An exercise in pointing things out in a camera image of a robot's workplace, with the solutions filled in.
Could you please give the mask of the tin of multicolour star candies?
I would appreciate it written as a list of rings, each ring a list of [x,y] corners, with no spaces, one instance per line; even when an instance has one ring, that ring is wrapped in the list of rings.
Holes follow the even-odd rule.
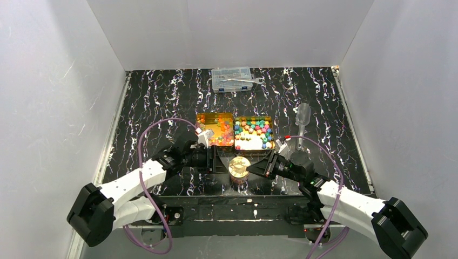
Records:
[[[269,116],[234,118],[234,148],[238,153],[268,153],[275,148],[274,137],[274,123]]]

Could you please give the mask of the clear glass jar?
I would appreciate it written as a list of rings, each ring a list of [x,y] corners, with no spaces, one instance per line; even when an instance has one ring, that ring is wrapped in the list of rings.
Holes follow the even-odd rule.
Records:
[[[242,176],[242,177],[236,177],[236,176],[231,175],[230,179],[231,179],[232,183],[235,184],[235,185],[243,185],[243,184],[246,184],[248,182],[248,175],[245,175],[245,176]]]

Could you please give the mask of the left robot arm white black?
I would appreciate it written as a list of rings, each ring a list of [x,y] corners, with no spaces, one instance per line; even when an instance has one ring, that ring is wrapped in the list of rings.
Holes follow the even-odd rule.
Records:
[[[144,192],[178,175],[183,168],[228,173],[216,146],[206,147],[195,140],[178,141],[166,145],[140,168],[119,179],[100,186],[85,185],[66,221],[89,247],[97,246],[121,226],[152,219],[159,205],[153,205]]]

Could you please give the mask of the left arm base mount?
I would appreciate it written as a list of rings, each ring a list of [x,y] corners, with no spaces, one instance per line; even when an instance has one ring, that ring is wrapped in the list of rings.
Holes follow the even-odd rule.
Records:
[[[184,208],[183,207],[166,207],[162,208],[161,213],[169,226],[179,226],[183,223]],[[159,226],[163,225],[159,215],[155,213],[149,220],[136,221],[133,226]]]

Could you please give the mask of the translucent plastic scoop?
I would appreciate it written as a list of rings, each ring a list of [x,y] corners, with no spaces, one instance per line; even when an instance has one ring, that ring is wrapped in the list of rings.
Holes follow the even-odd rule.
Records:
[[[305,128],[311,118],[311,107],[308,103],[301,103],[297,108],[295,123],[298,126],[298,136],[304,136]]]

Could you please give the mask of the cream round jar lid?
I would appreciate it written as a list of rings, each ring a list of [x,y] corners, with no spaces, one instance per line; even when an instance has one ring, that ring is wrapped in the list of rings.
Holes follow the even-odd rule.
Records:
[[[251,165],[250,161],[243,156],[236,156],[228,164],[228,171],[235,178],[244,178],[248,175],[247,167]]]

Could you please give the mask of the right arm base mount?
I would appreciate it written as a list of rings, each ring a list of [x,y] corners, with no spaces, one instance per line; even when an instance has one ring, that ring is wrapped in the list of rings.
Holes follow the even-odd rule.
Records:
[[[316,209],[302,205],[289,206],[285,220],[293,226],[303,226],[306,238],[312,243],[317,240],[326,222]]]

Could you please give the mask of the tin of orange gummy candies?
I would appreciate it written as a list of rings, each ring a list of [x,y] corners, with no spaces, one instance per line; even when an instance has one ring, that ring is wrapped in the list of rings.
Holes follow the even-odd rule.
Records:
[[[210,139],[211,146],[226,149],[234,147],[234,116],[231,113],[198,113],[196,127],[214,132]]]

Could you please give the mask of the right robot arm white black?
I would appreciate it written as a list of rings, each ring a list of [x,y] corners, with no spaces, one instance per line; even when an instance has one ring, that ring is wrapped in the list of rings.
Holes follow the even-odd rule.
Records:
[[[412,258],[429,236],[402,200],[376,199],[340,187],[317,173],[305,152],[294,152],[286,159],[271,151],[247,171],[270,180],[281,176],[298,183],[308,203],[288,210],[290,224],[331,220],[370,238],[390,258]]]

